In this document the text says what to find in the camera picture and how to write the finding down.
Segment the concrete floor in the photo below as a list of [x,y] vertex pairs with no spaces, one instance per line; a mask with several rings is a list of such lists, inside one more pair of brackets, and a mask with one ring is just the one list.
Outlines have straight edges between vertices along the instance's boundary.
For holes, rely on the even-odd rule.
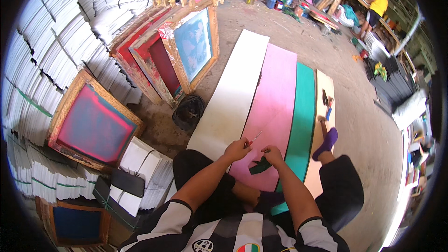
[[[297,53],[297,61],[333,78],[336,128],[335,156],[347,154],[364,186],[365,203],[356,218],[339,234],[353,252],[378,251],[397,205],[403,141],[393,120],[374,105],[375,89],[368,82],[363,62],[355,62],[356,49],[347,34],[322,36],[320,27],[301,18],[302,24],[257,0],[226,0],[218,7],[220,57],[199,84],[196,93],[210,100],[241,31],[270,36],[270,43]],[[145,97],[130,107],[147,125],[141,139],[173,158],[186,148],[191,134],[171,120],[168,105],[154,105]]]

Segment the striped shirt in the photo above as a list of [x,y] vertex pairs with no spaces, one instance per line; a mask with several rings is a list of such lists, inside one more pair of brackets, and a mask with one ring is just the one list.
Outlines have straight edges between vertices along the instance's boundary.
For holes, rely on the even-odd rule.
[[304,221],[296,238],[260,213],[229,216],[195,225],[190,206],[172,199],[121,244],[120,252],[306,252],[349,251],[345,241],[321,218]]

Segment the yellow shirt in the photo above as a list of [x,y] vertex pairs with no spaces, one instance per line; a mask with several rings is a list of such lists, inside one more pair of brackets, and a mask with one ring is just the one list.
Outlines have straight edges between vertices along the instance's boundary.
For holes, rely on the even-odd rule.
[[384,12],[388,8],[388,0],[375,0],[370,4],[370,9],[377,12],[381,17],[383,17]]

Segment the pipe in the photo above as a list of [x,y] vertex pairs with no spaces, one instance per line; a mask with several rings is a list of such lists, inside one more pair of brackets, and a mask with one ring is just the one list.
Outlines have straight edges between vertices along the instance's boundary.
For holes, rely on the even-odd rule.
[[424,19],[425,18],[423,17],[420,8],[417,6],[417,19],[415,19],[415,22],[412,25],[411,30],[408,32],[408,34],[406,34],[406,37],[403,39],[403,42],[401,42],[400,46],[393,53],[394,57],[396,57],[401,52],[401,50],[406,46],[411,37],[414,35],[414,32],[417,30],[417,27]]

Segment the blue bucket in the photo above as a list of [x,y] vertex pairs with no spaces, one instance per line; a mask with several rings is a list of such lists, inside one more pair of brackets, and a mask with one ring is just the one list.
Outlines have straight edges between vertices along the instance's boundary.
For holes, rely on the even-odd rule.
[[266,6],[269,9],[273,9],[275,4],[276,4],[276,0],[266,0]]

